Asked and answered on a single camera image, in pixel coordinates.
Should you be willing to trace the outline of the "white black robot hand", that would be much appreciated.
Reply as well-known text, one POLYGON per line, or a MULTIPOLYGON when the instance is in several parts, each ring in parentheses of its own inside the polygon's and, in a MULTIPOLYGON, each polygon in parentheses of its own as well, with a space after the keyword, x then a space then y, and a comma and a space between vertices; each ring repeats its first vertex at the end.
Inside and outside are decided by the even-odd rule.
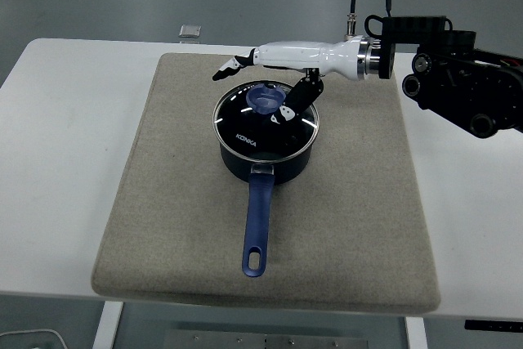
POLYGON ((293 120, 308 108, 323 91, 320 77, 336 73, 348 80, 358 81, 370 73, 371 44, 364 36, 352 36, 340 43, 275 42, 254 47, 242 55, 233 56, 212 76, 214 81, 237 74, 240 70, 261 65, 272 69, 291 69, 305 76, 286 94, 271 103, 260 106, 257 98, 247 94, 252 111, 270 115, 275 124, 293 120))

